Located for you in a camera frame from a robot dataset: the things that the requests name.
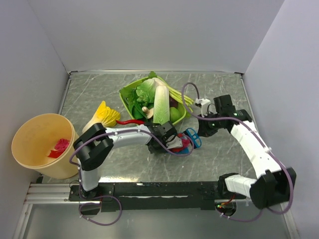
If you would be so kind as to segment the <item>blue hand brush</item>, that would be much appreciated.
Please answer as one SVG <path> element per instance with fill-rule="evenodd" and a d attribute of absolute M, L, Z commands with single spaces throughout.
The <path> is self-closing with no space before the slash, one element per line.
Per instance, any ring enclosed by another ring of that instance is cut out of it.
<path fill-rule="evenodd" d="M 189 127 L 184 131 L 184 134 L 191 138 L 194 143 L 194 148 L 200 148 L 202 146 L 202 141 L 195 129 Z"/>

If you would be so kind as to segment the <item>blue dustpan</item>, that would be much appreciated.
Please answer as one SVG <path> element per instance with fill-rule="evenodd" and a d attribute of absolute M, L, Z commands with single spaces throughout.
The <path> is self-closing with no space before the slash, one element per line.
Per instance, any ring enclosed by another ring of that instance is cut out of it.
<path fill-rule="evenodd" d="M 183 147 L 182 147 L 182 148 L 183 148 L 183 151 L 178 152 L 178 153 L 176 153 L 176 154 L 187 154 L 187 153 L 189 153 L 189 151 L 190 151 L 190 149 L 191 149 L 191 146 L 192 146 L 192 144 L 193 144 L 191 138 L 188 137 L 187 135 L 185 135 L 184 133 L 178 133 L 177 135 L 178 135 L 178 137 L 181 138 L 181 139 L 182 139 L 182 138 L 188 138 L 188 139 L 190 140 L 191 144 L 190 144 L 189 147 L 187 147 L 187 148 L 183 148 Z"/>

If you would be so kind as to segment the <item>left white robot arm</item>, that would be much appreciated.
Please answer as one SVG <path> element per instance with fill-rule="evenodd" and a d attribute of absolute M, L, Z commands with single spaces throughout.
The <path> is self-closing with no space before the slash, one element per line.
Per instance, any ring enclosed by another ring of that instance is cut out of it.
<path fill-rule="evenodd" d="M 99 193 L 98 168 L 113 149 L 134 144 L 146 145 L 150 153 L 164 153 L 182 147 L 170 121 L 165 124 L 145 122 L 127 128 L 104 128 L 101 123 L 95 123 L 73 143 L 78 161 L 80 197 L 95 199 Z"/>

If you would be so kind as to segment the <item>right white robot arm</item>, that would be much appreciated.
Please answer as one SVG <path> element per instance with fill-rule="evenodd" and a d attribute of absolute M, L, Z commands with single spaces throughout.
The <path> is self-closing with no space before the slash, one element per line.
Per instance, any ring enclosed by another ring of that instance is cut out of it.
<path fill-rule="evenodd" d="M 222 198 L 243 195 L 258 209 L 289 202 L 296 172 L 293 168 L 282 169 L 270 155 L 270 148 L 261 139 L 248 112 L 236 109 L 230 95 L 216 97 L 213 102 L 196 99 L 195 104 L 201 108 L 198 136 L 210 137 L 219 129 L 226 129 L 240 144 L 256 173 L 254 179 L 237 173 L 220 176 L 218 194 Z"/>

